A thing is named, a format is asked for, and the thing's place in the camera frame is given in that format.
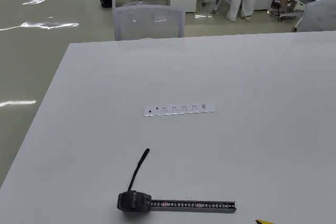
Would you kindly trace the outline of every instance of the black tape measure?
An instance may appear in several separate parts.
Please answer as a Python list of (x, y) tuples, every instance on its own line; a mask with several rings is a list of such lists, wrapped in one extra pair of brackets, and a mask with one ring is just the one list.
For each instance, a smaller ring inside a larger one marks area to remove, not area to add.
[(131, 190), (138, 170), (146, 158), (149, 149), (143, 153), (134, 171), (128, 191), (118, 196), (117, 208), (122, 211), (148, 212), (148, 211), (202, 211), (202, 212), (226, 212), (236, 211), (234, 201), (199, 201), (199, 200), (165, 200), (152, 199), (151, 195)]

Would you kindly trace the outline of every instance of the power strip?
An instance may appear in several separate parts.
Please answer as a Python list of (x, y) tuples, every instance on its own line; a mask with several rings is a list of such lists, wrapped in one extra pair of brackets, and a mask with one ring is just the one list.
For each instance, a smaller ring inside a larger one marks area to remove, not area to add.
[(215, 112), (213, 103), (176, 103), (168, 105), (153, 105), (143, 109), (143, 116), (179, 115)]

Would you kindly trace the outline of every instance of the glossy floor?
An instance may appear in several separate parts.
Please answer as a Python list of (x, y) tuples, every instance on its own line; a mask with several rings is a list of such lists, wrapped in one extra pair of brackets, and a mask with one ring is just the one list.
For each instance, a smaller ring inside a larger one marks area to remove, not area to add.
[[(283, 33), (293, 23), (278, 23), (266, 11), (230, 23), (227, 6), (214, 16), (201, 2), (186, 15), (185, 36)], [(1, 185), (69, 43), (113, 40), (113, 22), (98, 0), (0, 0), (0, 10)]]

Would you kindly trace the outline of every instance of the shoe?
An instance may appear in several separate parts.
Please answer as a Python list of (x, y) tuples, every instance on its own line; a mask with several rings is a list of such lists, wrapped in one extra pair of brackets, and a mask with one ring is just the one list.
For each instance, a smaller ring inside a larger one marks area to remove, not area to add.
[(245, 21), (248, 21), (248, 22), (251, 21), (251, 15), (250, 15), (250, 16), (245, 16), (245, 17), (244, 17), (244, 20), (245, 20)]
[(235, 21), (236, 21), (236, 19), (229, 18), (228, 16), (226, 16), (226, 18), (227, 18), (230, 22), (235, 22)]

